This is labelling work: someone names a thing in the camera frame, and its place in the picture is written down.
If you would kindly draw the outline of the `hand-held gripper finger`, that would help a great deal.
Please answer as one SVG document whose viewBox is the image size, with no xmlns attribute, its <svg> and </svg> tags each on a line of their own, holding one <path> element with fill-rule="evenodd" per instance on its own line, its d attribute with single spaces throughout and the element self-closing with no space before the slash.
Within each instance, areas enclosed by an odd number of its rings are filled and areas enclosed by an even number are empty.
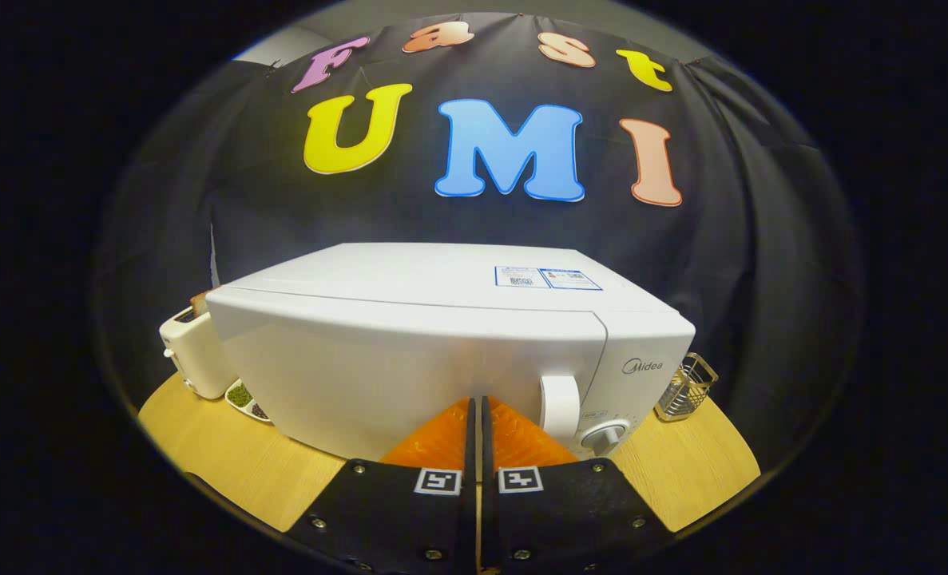
<svg viewBox="0 0 948 575">
<path fill-rule="evenodd" d="M 634 574 L 674 542 L 608 458 L 557 466 L 496 465 L 482 399 L 482 564 L 499 574 Z"/>
<path fill-rule="evenodd" d="M 464 398 L 456 467 L 346 461 L 285 539 L 342 574 L 474 574 L 477 571 L 477 402 Z"/>
</svg>

